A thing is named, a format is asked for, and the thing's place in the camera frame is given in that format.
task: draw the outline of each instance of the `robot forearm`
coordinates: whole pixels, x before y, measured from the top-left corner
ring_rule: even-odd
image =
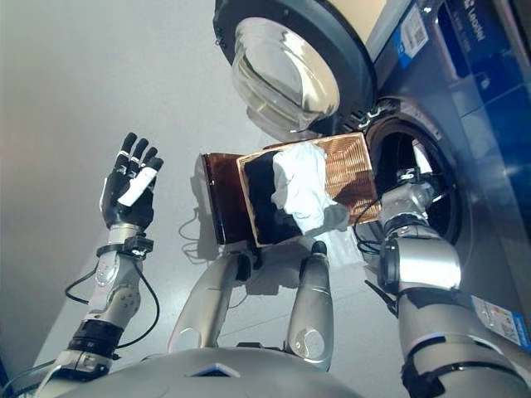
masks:
[[[89,310],[36,396],[57,396],[109,372],[122,333],[139,309],[139,271],[142,258],[153,248],[140,232],[130,224],[110,228],[107,245],[98,249]]]
[[[429,184],[405,184],[382,198],[386,240],[378,284],[397,296],[402,382],[411,397],[529,397],[525,381],[490,342],[479,319],[455,299],[455,249],[431,229]]]

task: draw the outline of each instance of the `sticker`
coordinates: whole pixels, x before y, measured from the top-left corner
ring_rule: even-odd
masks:
[[[528,331],[521,314],[513,313],[481,298],[470,297],[475,313],[486,328],[521,346],[525,351],[531,352]]]
[[[402,68],[406,68],[422,47],[428,42],[428,33],[421,12],[414,5],[402,24],[392,34],[392,42],[397,50]]]
[[[480,0],[447,0],[446,4],[483,102],[522,84],[517,51],[505,34],[496,4]]]

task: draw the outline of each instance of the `white fingertip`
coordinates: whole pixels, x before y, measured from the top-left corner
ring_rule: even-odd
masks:
[[[153,181],[157,175],[157,170],[151,167],[145,167],[136,178],[129,182],[129,189],[118,199],[118,203],[124,206],[131,207],[139,197],[144,193],[148,185]]]
[[[103,212],[103,194],[105,193],[105,185],[107,185],[107,177],[103,180],[103,189],[101,190],[100,196],[100,212]]]

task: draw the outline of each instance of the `white towel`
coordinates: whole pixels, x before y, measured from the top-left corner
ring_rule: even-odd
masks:
[[[348,221],[348,209],[338,205],[324,190],[326,182],[326,153],[312,143],[298,143],[278,152],[273,157],[275,193],[271,201],[279,209],[291,214],[304,234],[327,224],[325,209],[334,206],[334,225],[325,226],[344,229]]]

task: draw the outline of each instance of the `gray floor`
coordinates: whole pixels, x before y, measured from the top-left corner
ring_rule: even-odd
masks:
[[[251,153],[272,142],[247,121],[232,88],[230,67],[214,44],[213,5],[0,2],[0,355],[10,375],[55,357],[84,315],[83,306],[65,303],[62,290],[94,266],[95,249],[105,242],[100,189],[129,131],[148,137],[165,160],[148,229],[155,251],[145,265],[162,315],[145,341],[121,352],[116,368],[165,350],[190,289],[217,253],[197,155]],[[201,210],[199,218],[180,231],[194,209]],[[334,247],[353,244],[339,239]],[[185,250],[192,252],[186,256]],[[269,255],[272,264],[282,258],[288,265],[253,276],[254,293],[229,312],[222,345],[282,344],[300,258]],[[406,396],[396,321],[363,287],[360,260],[346,252],[332,261],[331,372],[368,396]],[[277,294],[275,284],[281,285]],[[79,293],[89,291],[85,285]],[[243,291],[235,289],[233,304]],[[152,319],[153,303],[143,290],[142,308],[124,340]]]
[[[199,223],[188,225],[188,238],[199,237]],[[330,282],[334,296],[334,359],[330,372],[363,396],[407,396],[401,387],[402,366],[396,319],[377,296],[363,283],[365,263],[355,249],[351,232],[331,232],[324,241],[329,247]],[[246,286],[235,287],[231,309],[218,340],[222,347],[239,342],[261,342],[281,347],[287,332],[290,311],[295,299],[300,259],[308,253],[309,243],[288,244],[266,249],[265,265],[256,271]],[[115,370],[141,360],[147,355],[164,352],[183,307],[195,271],[207,264],[197,259],[184,260],[179,266],[157,262],[153,254],[146,261],[145,273],[158,292],[163,312],[160,324],[143,342],[120,351],[123,356]],[[138,336],[153,316],[153,303],[142,289],[143,307],[128,327],[123,339]],[[46,340],[37,362],[53,357],[74,332],[82,306],[66,303]]]

